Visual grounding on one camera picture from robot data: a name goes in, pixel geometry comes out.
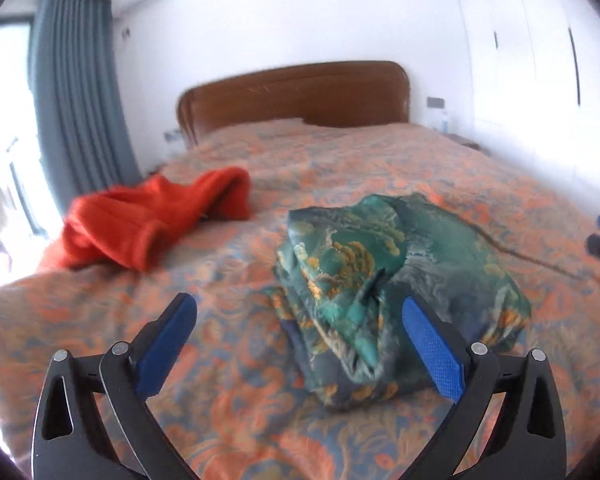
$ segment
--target curtain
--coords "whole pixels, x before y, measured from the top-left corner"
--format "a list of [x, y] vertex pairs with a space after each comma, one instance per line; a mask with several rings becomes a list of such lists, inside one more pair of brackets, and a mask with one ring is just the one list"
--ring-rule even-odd
[[42, 167], [58, 211], [141, 177], [118, 91], [110, 0], [40, 0], [30, 43]]

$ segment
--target black and blue device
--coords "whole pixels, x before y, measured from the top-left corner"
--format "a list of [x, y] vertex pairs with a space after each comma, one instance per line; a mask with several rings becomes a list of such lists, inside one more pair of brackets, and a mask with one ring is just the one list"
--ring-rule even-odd
[[[34, 480], [191, 480], [198, 476], [171, 445], [145, 401], [157, 395], [197, 320], [197, 305], [180, 293], [131, 343], [104, 354], [57, 351], [38, 403], [33, 435]], [[441, 395], [453, 400], [444, 421], [401, 480], [563, 479], [566, 440], [560, 400], [544, 352], [497, 355], [469, 344], [418, 297], [402, 306], [402, 322]], [[478, 431], [491, 396], [506, 396], [480, 460], [454, 474]], [[144, 474], [122, 465], [94, 393], [106, 394]]]

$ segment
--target green fabric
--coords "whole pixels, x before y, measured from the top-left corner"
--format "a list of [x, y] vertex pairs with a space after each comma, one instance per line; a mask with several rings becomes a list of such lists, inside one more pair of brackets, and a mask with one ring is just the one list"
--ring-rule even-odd
[[414, 292], [470, 341], [510, 349], [530, 305], [471, 226], [419, 194], [289, 212], [269, 291], [305, 386], [328, 406], [430, 385], [401, 321]]

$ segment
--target bolt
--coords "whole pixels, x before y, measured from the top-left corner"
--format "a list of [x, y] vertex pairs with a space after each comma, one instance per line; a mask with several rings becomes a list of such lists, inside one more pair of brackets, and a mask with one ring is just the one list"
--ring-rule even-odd
[[546, 359], [546, 354], [539, 348], [534, 348], [531, 351], [531, 357], [536, 361], [544, 361]]
[[478, 341], [471, 345], [471, 352], [476, 355], [485, 355], [487, 353], [487, 347], [484, 343]]
[[111, 348], [113, 355], [123, 355], [129, 350], [129, 343], [119, 341]]
[[58, 350], [55, 354], [54, 354], [54, 361], [57, 362], [62, 362], [66, 359], [66, 357], [68, 356], [68, 353], [66, 350]]

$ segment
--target white wardrobe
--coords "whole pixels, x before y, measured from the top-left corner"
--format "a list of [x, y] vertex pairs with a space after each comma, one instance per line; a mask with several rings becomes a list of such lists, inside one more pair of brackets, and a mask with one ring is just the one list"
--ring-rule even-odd
[[600, 212], [600, 15], [588, 0], [459, 0], [474, 140]]

